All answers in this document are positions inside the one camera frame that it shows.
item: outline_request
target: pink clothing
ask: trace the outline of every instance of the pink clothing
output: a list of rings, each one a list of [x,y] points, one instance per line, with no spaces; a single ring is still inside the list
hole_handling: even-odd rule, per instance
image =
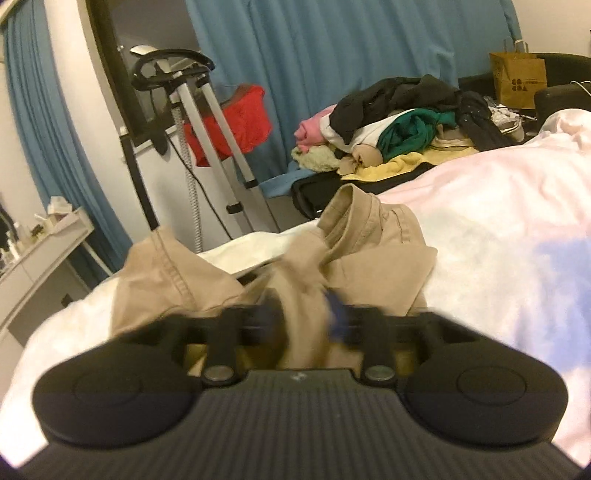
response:
[[[295,143],[302,153],[308,153],[310,147],[324,145],[326,143],[325,138],[320,132],[320,119],[326,115],[330,115],[335,107],[336,105],[332,105],[317,113],[312,118],[300,122],[300,127],[295,131],[294,135]]]

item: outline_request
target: pile of clothes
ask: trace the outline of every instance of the pile of clothes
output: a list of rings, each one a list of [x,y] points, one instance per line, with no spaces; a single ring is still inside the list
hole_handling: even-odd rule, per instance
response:
[[[315,218],[343,182],[381,193],[454,158],[514,145],[519,139],[501,132],[493,111],[480,94],[432,75],[388,78],[352,93],[295,132],[293,158],[324,177],[294,183],[294,204]],[[310,201],[305,188],[322,198]]]

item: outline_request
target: red cloth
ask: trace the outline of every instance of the red cloth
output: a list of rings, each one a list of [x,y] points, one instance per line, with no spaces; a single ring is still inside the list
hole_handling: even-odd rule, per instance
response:
[[[265,90],[262,87],[252,85],[240,99],[235,102],[230,100],[227,106],[222,106],[224,116],[242,153],[254,150],[256,146],[265,142],[271,133],[271,122],[262,100],[264,95]],[[203,118],[203,123],[220,159],[231,157],[232,151],[213,115]],[[185,123],[184,129],[187,142],[197,158],[197,166],[208,167],[209,163],[191,124]]]

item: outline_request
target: black cable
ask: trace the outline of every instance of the black cable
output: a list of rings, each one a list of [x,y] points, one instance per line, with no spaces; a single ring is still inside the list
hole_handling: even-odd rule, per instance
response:
[[[150,103],[152,103],[152,109],[154,110],[154,115],[158,116],[158,111],[156,110],[156,105],[154,103],[154,92],[153,90],[150,90]],[[217,221],[219,222],[219,224],[221,225],[221,227],[223,228],[223,231],[225,232],[225,234],[228,236],[228,238],[230,240],[234,240],[232,238],[232,235],[230,235],[230,232],[228,231],[226,225],[224,224],[224,222],[222,221],[222,219],[220,218],[219,214],[217,213],[217,210],[214,208],[212,201],[209,199],[209,196],[207,195],[207,192],[205,191],[205,188],[203,187],[203,184],[201,183],[201,181],[197,178],[197,176],[195,175],[195,173],[187,166],[187,164],[183,161],[183,157],[182,155],[179,153],[177,147],[174,145],[173,140],[170,138],[170,135],[168,134],[168,132],[166,130],[164,130],[164,135],[166,135],[166,138],[168,138],[168,142],[170,143],[170,146],[174,149],[174,151],[177,154],[178,159],[180,160],[180,162],[183,164],[183,167],[185,167],[185,169],[191,174],[191,176],[194,178],[194,180],[197,182],[197,185],[199,185],[199,188],[201,188],[201,191],[203,192],[203,196],[205,197],[205,199],[207,200],[207,204],[209,205],[209,207],[211,208],[213,214],[216,216]]]
[[[144,216],[148,221],[150,230],[154,231],[160,226],[160,224],[158,223],[154,208],[152,207],[152,202],[150,202],[150,197],[146,191],[146,185],[139,170],[138,160],[135,158],[134,144],[131,141],[131,136],[129,134],[122,135],[119,137],[119,141],[121,142],[121,148],[123,149],[123,155],[125,156],[125,164],[129,170],[129,176],[134,185],[135,194],[138,196],[139,204],[144,211]]]
[[[199,187],[201,188],[201,191],[203,192],[203,195],[205,197],[205,199],[207,200],[207,204],[209,205],[209,207],[211,208],[213,214],[216,216],[217,221],[219,222],[219,224],[222,226],[223,231],[226,232],[226,235],[228,236],[228,238],[230,240],[234,240],[232,238],[232,236],[230,235],[230,232],[228,231],[226,225],[222,222],[222,219],[220,218],[220,216],[217,213],[217,210],[213,207],[211,200],[209,199],[209,197],[207,196],[207,193],[205,192],[205,189],[203,188],[203,184],[201,183],[201,181],[197,178],[197,176],[195,175],[194,172],[191,171],[191,169],[185,164],[185,162],[183,161],[183,158],[181,157],[180,153],[177,150],[177,147],[173,144],[172,139],[170,138],[169,134],[164,132],[166,134],[166,138],[168,138],[168,141],[170,142],[170,145],[172,146],[172,148],[174,149],[174,151],[177,154],[178,159],[181,161],[181,163],[183,164],[183,167],[185,167],[185,169],[191,174],[191,176],[195,179],[195,181],[197,182],[197,184],[199,185]]]

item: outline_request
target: white bedsheet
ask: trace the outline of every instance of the white bedsheet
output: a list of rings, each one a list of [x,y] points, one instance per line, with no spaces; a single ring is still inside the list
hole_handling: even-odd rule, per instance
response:
[[[589,463],[591,113],[560,112],[525,146],[453,160],[380,198],[408,204],[439,251],[424,289],[430,308],[561,373],[569,406],[554,441]],[[295,233],[257,233],[203,256],[236,274],[279,255]],[[116,282],[31,337],[0,409],[0,453],[11,464],[46,445],[33,386],[53,365],[106,340]]]

